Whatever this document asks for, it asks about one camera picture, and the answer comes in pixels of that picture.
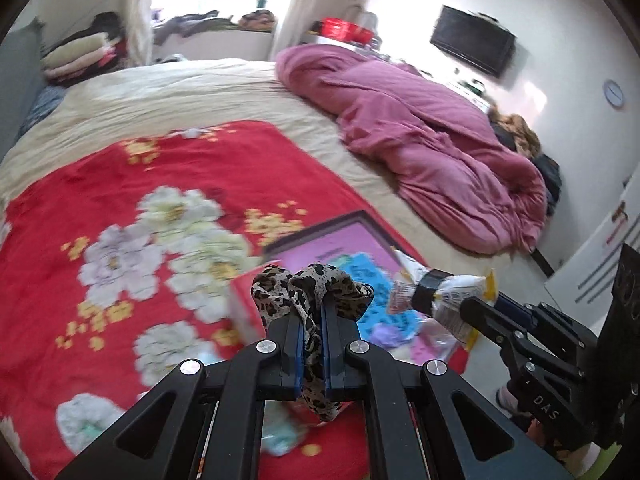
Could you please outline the green white tissue pack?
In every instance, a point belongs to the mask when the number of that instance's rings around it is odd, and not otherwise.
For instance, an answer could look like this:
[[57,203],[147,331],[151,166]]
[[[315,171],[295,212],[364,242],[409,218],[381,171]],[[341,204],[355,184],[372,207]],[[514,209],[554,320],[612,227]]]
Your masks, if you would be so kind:
[[306,427],[281,402],[266,401],[262,422],[262,452],[274,457],[291,453],[306,438]]

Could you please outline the leopard print scrunchie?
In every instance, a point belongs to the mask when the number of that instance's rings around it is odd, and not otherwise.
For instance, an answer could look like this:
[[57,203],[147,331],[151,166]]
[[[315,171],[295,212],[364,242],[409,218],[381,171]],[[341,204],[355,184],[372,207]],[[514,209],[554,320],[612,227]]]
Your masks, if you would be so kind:
[[357,322],[374,299],[374,288],[330,264],[311,263],[296,273],[270,264],[254,277],[250,294],[265,327],[291,313],[299,318],[304,331],[302,402],[320,422],[336,419],[342,404],[328,398],[324,385],[323,300],[331,296],[336,314]]

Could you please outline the pink shallow box tray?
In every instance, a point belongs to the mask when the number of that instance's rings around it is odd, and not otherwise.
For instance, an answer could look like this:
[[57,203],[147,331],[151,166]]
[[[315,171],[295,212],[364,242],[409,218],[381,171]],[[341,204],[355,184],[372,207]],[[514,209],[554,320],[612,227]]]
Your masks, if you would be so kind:
[[394,249],[399,249],[398,240],[367,211],[358,210],[270,242],[262,254],[266,261],[280,260],[292,272],[320,262],[371,285],[374,299],[357,322],[362,339],[409,363],[421,365],[440,359],[462,373],[469,353],[441,325],[413,310],[386,312],[394,277],[400,270]]

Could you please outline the red floral blanket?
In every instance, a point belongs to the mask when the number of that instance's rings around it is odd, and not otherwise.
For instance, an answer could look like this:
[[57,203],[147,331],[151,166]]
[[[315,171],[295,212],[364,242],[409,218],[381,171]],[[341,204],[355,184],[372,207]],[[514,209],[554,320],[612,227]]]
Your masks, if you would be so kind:
[[48,172],[1,228],[1,432],[55,477],[186,359],[243,343],[232,278],[278,238],[367,210],[266,122],[116,142]]

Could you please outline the brown clothes on chair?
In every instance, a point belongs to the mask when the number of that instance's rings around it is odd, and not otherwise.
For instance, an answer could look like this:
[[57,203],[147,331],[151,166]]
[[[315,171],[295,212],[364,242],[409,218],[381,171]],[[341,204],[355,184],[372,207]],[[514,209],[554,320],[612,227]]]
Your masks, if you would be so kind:
[[522,116],[502,114],[493,106],[488,112],[488,118],[498,140],[510,150],[526,158],[536,158],[541,153],[541,144],[536,132],[529,128]]

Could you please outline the red bag on counter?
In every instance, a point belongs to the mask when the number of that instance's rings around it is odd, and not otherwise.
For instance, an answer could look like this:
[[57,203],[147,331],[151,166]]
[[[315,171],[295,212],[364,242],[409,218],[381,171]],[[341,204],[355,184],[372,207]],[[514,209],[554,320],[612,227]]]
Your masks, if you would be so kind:
[[320,34],[329,39],[355,44],[370,44],[374,37],[372,30],[341,18],[322,18]]

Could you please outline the beige bed sheet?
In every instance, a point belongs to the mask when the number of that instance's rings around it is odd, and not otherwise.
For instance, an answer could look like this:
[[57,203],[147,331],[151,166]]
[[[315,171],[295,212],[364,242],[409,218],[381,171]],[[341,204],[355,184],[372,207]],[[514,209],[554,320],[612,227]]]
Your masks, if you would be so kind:
[[289,92],[276,62],[190,61],[130,68],[71,88],[62,104],[9,150],[1,165],[1,215],[48,172],[125,140],[228,122],[266,122],[351,186],[400,246],[432,266],[472,274],[507,252],[477,255],[434,231],[397,193],[394,176],[342,141],[333,115]]

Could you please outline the white curtain right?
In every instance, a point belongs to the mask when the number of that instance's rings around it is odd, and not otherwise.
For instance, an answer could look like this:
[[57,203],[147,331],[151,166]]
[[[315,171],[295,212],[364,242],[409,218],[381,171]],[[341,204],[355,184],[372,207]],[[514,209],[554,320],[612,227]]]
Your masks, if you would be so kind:
[[288,0],[286,12],[278,21],[269,58],[271,61],[284,49],[294,46],[309,20],[314,0]]

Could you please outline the white curtain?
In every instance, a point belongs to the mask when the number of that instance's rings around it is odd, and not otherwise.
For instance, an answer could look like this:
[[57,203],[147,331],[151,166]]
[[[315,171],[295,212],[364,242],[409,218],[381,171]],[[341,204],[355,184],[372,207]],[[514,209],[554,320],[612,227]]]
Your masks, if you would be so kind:
[[127,40],[127,63],[130,67],[152,62],[153,25],[152,0],[124,0],[122,20]]
[[286,12],[278,21],[269,58],[271,61],[284,49],[294,46],[309,20],[314,0],[288,0]]

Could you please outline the grey quilted headboard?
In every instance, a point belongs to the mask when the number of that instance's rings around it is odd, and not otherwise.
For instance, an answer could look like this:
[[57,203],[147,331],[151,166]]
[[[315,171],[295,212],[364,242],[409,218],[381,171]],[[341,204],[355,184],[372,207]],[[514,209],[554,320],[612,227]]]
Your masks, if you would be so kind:
[[44,87],[41,71],[43,24],[34,18],[10,32],[1,44],[1,158],[15,144],[36,97]]

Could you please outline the clothes pile on windowsill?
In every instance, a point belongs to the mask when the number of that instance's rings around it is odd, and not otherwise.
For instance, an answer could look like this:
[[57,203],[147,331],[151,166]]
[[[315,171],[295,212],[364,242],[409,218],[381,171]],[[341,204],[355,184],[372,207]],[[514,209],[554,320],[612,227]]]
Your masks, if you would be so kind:
[[267,9],[258,9],[240,17],[222,18],[217,10],[205,14],[178,15],[154,27],[154,44],[162,46],[172,35],[188,38],[201,32],[220,32],[221,30],[249,30],[250,32],[272,32],[277,19]]

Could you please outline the folded blankets stack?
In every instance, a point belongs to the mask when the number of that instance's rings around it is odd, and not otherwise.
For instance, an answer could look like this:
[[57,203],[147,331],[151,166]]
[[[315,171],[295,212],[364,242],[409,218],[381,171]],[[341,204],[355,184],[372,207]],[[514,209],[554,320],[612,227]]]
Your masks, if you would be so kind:
[[96,14],[88,28],[75,32],[41,60],[49,84],[70,87],[111,72],[127,54],[124,26],[115,12]]

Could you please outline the white curtain left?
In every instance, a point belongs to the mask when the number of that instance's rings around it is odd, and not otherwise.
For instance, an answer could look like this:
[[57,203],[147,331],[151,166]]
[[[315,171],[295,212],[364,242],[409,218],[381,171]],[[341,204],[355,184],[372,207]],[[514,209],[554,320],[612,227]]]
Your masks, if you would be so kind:
[[127,63],[130,67],[152,62],[153,25],[152,0],[124,0],[122,20],[127,40]]

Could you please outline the round wall clock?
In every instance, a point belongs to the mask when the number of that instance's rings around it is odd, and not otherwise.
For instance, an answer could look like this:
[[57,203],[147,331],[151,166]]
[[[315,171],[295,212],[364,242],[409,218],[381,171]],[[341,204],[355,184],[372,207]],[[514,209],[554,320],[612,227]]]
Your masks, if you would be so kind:
[[603,84],[603,95],[606,102],[616,110],[621,110],[626,103],[622,87],[614,80],[608,79]]

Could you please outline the black wall television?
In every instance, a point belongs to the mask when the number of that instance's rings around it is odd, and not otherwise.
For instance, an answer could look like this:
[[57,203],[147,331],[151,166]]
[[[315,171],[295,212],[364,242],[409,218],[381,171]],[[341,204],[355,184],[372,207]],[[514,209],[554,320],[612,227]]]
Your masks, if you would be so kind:
[[508,67],[516,37],[497,22],[443,6],[430,43],[480,72],[500,78]]

